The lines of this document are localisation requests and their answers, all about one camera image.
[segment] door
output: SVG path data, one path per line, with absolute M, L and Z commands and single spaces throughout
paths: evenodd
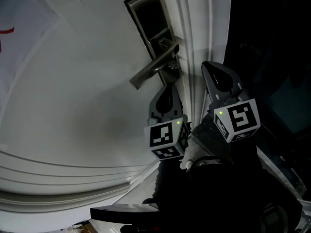
M 30 19 L 19 14 L 27 6 L 12 12 L 15 31 L 6 35 L 2 60 L 10 39 L 32 34 Z M 143 128 L 163 84 L 158 75 L 140 90 L 129 83 L 151 58 L 124 0 L 40 0 L 38 6 L 37 17 L 42 13 L 49 27 L 34 33 L 2 109 L 0 190 L 62 195 L 131 181 L 155 161 Z

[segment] metal door handle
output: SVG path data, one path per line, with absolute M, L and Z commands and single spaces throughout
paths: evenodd
M 163 38 L 159 41 L 163 53 L 158 55 L 152 62 L 140 70 L 131 80 L 130 83 L 138 90 L 163 67 L 168 65 L 170 68 L 177 68 L 178 63 L 174 60 L 179 51 L 179 45 L 173 41 Z

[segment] door panel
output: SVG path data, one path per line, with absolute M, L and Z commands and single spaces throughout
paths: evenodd
M 58 21 L 8 100 L 0 166 L 11 170 L 0 189 L 65 194 L 127 182 L 155 160 L 143 128 L 163 85 L 158 75 L 138 91 L 129 83 L 148 51 L 124 0 L 46 1 Z

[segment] door molding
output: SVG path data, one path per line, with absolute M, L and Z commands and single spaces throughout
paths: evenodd
M 62 211 L 97 203 L 129 189 L 130 184 L 125 183 L 90 192 L 55 196 L 25 196 L 0 191 L 0 210 L 19 213 Z
M 176 84 L 192 128 L 206 114 L 206 86 L 201 73 L 203 61 L 223 63 L 228 38 L 231 0 L 164 0 L 181 65 L 181 83 Z

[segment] door frame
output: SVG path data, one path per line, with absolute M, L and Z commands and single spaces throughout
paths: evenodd
M 184 113 L 198 126 L 207 113 L 207 93 L 201 64 L 223 63 L 228 39 L 231 0 L 164 0 L 181 66 L 176 82 Z

